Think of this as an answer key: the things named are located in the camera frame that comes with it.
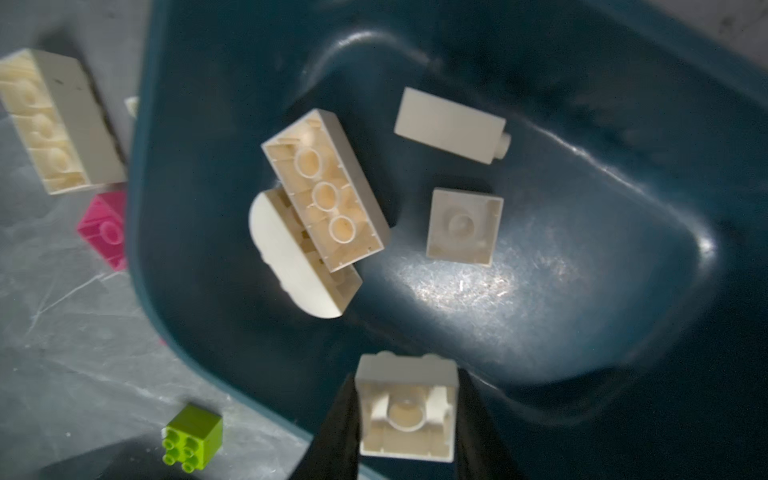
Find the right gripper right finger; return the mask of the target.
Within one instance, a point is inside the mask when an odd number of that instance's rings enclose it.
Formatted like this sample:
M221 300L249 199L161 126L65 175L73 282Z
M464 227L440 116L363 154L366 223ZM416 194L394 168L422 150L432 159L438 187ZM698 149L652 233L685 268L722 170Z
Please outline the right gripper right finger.
M499 436L469 373L458 370L457 479L520 480L525 475Z

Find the cream long lego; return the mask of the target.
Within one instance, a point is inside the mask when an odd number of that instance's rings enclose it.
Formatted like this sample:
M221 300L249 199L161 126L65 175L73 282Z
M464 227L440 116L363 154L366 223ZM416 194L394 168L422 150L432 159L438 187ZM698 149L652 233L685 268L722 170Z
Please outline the cream long lego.
M385 249L390 227L334 113L313 109L261 148L329 271Z
M321 319L343 315L362 278L353 266L328 269L283 188L255 197L248 226L262 260L297 307Z

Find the cream lego pile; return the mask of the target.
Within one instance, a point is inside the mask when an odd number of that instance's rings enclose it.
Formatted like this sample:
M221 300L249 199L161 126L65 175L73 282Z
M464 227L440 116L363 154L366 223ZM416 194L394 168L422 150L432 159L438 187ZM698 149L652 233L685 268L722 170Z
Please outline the cream lego pile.
M435 260L491 266L504 199L449 188L435 188L426 255Z
M455 361L434 354L364 354L354 382L361 455L454 461L459 393Z

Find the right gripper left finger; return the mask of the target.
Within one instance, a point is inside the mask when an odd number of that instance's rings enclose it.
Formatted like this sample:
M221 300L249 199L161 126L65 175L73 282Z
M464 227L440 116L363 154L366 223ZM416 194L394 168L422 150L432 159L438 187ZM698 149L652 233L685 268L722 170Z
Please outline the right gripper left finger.
M360 405L349 374L290 480L356 480L359 475Z

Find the green small lego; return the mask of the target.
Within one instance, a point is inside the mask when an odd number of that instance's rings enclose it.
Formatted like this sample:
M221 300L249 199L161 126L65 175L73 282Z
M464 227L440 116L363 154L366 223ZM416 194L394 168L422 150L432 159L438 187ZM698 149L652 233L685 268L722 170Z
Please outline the green small lego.
M192 474L206 468L223 443L223 417L187 404L161 431L162 461Z

